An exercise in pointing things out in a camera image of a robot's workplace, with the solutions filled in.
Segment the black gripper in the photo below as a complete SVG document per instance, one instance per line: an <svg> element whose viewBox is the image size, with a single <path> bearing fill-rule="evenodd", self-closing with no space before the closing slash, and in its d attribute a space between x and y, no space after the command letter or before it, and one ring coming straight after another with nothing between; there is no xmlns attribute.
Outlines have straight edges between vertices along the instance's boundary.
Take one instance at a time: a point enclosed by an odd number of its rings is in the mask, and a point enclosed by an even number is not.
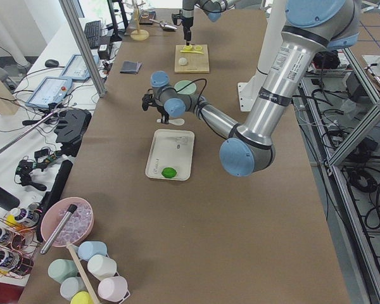
<svg viewBox="0 0 380 304"><path fill-rule="evenodd" d="M161 120L169 120L169 114L166 112L163 106L157 106L156 109L161 114Z"/></svg>
<svg viewBox="0 0 380 304"><path fill-rule="evenodd" d="M181 20L186 44L191 42L191 27L194 22L194 10L181 9Z"/></svg>

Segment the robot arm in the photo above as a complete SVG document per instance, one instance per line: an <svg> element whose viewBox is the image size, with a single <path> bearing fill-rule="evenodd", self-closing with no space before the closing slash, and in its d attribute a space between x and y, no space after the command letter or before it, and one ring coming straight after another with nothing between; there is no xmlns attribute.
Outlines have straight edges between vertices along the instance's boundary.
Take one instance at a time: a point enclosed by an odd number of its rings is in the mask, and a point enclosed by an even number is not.
<svg viewBox="0 0 380 304"><path fill-rule="evenodd" d="M199 6L210 21L216 22L220 18L221 13L230 9L237 2L237 0L184 0L178 18L181 20L186 45L190 45L191 42L191 27L194 22L195 7Z"/></svg>
<svg viewBox="0 0 380 304"><path fill-rule="evenodd" d="M244 177L266 169L275 158L271 135L314 56L344 49L358 39L361 1L286 1L282 44L242 124L203 96L179 94L164 71L151 75L156 104L171 117L193 112L225 141L219 151L225 171Z"/></svg>

